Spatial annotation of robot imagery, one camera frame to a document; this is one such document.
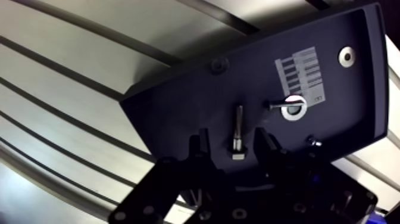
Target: printed label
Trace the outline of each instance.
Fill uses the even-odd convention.
[[[324,85],[315,47],[275,60],[285,96],[302,95],[307,106],[325,101]]]

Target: black plastic part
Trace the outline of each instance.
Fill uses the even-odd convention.
[[[386,136],[388,67],[385,31],[378,3],[354,3],[304,17],[276,30],[259,32],[133,85],[121,106],[156,158],[188,157],[188,139],[208,128],[212,160],[237,173],[257,165],[254,129],[268,130],[288,151],[313,150],[306,138],[323,141],[318,156],[333,161]],[[285,95],[274,64],[294,52],[316,48],[326,101],[308,109],[297,122],[266,114],[263,103]],[[350,69],[338,53],[352,46],[357,60]],[[229,69],[210,75],[212,58],[226,58]],[[243,103],[245,161],[232,162],[226,150],[233,130],[232,106]]]

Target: metal bolt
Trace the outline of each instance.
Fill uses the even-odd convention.
[[[268,104],[268,109],[272,110],[274,108],[281,108],[281,107],[301,107],[303,106],[305,103],[301,100],[297,100],[297,101],[292,101],[292,102],[271,102]]]
[[[123,211],[119,211],[119,212],[117,212],[117,213],[114,215],[114,218],[115,218],[117,221],[122,221],[122,220],[124,220],[124,219],[126,218],[126,214],[125,214],[125,212],[123,212]]]
[[[321,147],[322,146],[322,142],[319,141],[318,139],[316,139],[314,136],[310,136],[307,138],[307,142],[311,145],[311,146],[316,146],[316,147]]]
[[[236,107],[235,131],[233,134],[233,146],[230,152],[232,160],[244,160],[246,158],[246,148],[242,140],[243,106]]]
[[[211,218],[211,212],[210,211],[202,211],[199,213],[199,218],[201,221],[206,221]]]
[[[153,206],[146,206],[143,209],[143,214],[145,214],[145,215],[153,214],[153,212],[154,212]]]
[[[218,76],[229,69],[229,60],[227,58],[216,58],[210,64],[211,74]]]
[[[247,218],[247,211],[244,209],[234,209],[232,211],[232,217],[234,219],[246,219]]]

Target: white surface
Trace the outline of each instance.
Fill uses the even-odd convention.
[[[187,58],[236,39],[237,31],[175,0],[42,0],[166,53]]]
[[[0,46],[0,76],[81,122],[148,152],[117,101],[3,45]]]
[[[389,187],[348,160],[341,158],[332,164],[376,194],[378,196],[378,207],[390,210],[400,201],[400,192]]]
[[[61,120],[2,85],[0,102],[0,110],[25,127],[69,152],[132,182],[138,183],[153,167],[152,163]]]
[[[15,2],[0,1],[1,35],[124,93],[166,66],[79,27]]]
[[[43,0],[178,57],[187,58],[240,34],[174,0]],[[303,0],[207,0],[257,27],[268,27],[316,11]],[[64,66],[124,92],[160,63],[107,39],[22,5],[0,0],[0,34]],[[400,53],[387,40],[389,65],[400,74]],[[0,46],[0,76],[59,110],[144,151],[146,147],[117,102]],[[390,84],[390,124],[399,136],[400,90]],[[0,85],[0,110],[54,143],[131,181],[152,166],[33,105]],[[0,136],[47,166],[120,201],[130,188],[54,151],[0,118]],[[384,139],[356,153],[400,183],[400,150]],[[379,197],[390,209],[400,193],[346,160],[334,163]],[[190,211],[175,207],[167,221],[182,223]]]
[[[206,1],[261,29],[317,11],[305,0]]]
[[[53,197],[0,163],[1,224],[105,224]]]

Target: round washer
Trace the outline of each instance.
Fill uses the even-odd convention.
[[[342,48],[338,60],[343,67],[351,67],[355,62],[355,51],[349,46]]]
[[[300,106],[300,110],[298,111],[298,113],[296,113],[296,114],[290,114],[290,112],[289,112],[289,107],[281,107],[281,108],[280,108],[280,111],[281,111],[281,113],[282,113],[282,116],[283,116],[286,120],[291,121],[291,122],[295,122],[295,121],[299,120],[299,119],[302,118],[302,117],[305,115],[305,113],[307,112],[307,102],[306,102],[306,100],[305,100],[302,96],[299,96],[299,95],[291,95],[291,96],[288,96],[288,97],[285,99],[285,102],[293,102],[293,101],[302,101],[302,102],[304,102],[304,104]]]

